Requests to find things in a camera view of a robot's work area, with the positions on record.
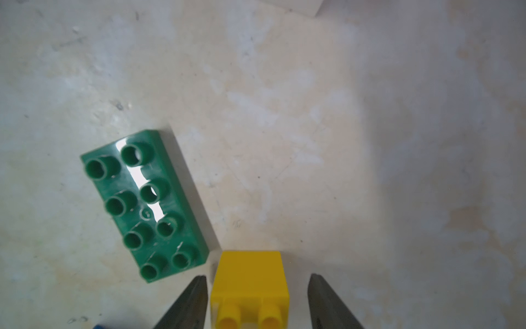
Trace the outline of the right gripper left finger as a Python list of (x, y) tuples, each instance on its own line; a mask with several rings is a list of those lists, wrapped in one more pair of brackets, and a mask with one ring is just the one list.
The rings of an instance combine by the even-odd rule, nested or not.
[(196, 276), (153, 328), (203, 329), (207, 308), (206, 277)]

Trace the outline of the white lego brick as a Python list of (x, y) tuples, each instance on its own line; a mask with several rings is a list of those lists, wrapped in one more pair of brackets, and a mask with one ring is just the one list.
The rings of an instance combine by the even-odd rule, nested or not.
[(323, 4), (323, 0), (262, 0), (267, 4), (276, 5), (281, 8), (286, 8), (293, 12), (315, 17)]

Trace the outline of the green lego plate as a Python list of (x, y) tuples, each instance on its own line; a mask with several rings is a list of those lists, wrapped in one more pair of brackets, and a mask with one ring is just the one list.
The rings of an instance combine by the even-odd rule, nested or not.
[(143, 130), (80, 157), (146, 282), (198, 267), (210, 253), (160, 132)]

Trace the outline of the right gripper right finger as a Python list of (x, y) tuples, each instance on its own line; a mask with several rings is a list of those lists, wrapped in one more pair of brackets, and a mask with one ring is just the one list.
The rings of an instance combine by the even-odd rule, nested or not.
[(311, 274), (308, 303), (313, 329), (364, 329), (322, 275)]

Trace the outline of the yellow sloped lego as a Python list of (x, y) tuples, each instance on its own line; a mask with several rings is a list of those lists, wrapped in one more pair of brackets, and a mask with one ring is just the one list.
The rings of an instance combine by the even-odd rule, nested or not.
[(289, 306), (280, 252), (222, 252), (210, 295), (213, 328), (287, 328)]

